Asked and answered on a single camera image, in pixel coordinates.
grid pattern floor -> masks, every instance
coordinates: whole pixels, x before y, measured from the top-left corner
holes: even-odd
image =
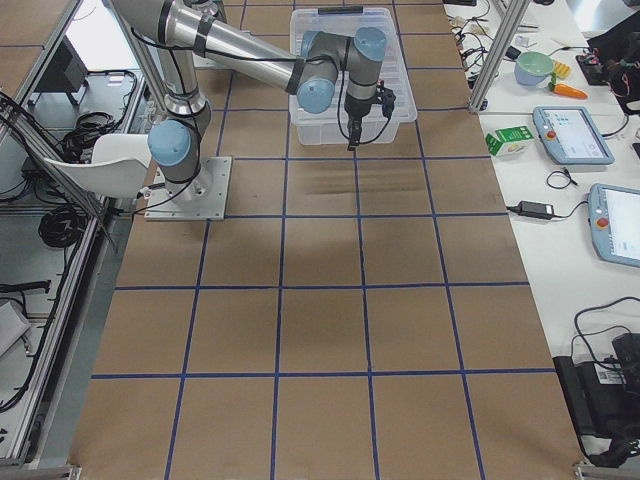
[[[226,2],[230,23],[287,48],[308,2],[262,3]],[[420,110],[392,144],[302,146],[284,93],[199,72],[203,152],[235,157],[228,218],[135,222],[71,456],[83,477],[572,478],[443,7],[384,6]]]

white chair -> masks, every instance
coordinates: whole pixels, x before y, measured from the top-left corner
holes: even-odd
[[[144,184],[151,152],[147,135],[109,133],[96,142],[89,164],[45,161],[89,192],[135,198]]]

metal rail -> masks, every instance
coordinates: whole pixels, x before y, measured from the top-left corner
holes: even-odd
[[[513,36],[518,29],[518,25],[524,17],[524,13],[527,11],[530,0],[511,0],[509,8],[500,22],[496,36],[491,44],[491,49],[487,55],[487,60],[484,62],[480,75],[471,91],[471,98],[469,99],[469,111],[477,113],[482,110],[484,99],[491,88],[493,79],[498,72],[500,63],[504,58]]]
[[[579,480],[640,480],[640,471],[637,470],[576,465],[575,471]]]
[[[80,479],[79,467],[58,467],[39,470],[0,470],[0,480],[58,480],[66,478],[67,480]]]

power adapter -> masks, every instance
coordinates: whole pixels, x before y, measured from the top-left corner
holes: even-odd
[[[518,50],[516,47],[509,46],[504,56],[507,57],[509,60],[516,60],[521,53],[522,52]]]
[[[551,220],[556,217],[553,205],[548,203],[526,202],[523,200],[515,207],[507,207],[507,210],[521,217],[539,218],[541,220]]]

green bowl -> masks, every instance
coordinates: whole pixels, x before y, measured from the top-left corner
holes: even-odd
[[[537,85],[553,72],[553,60],[538,52],[524,52],[516,60],[516,80],[522,85]]]

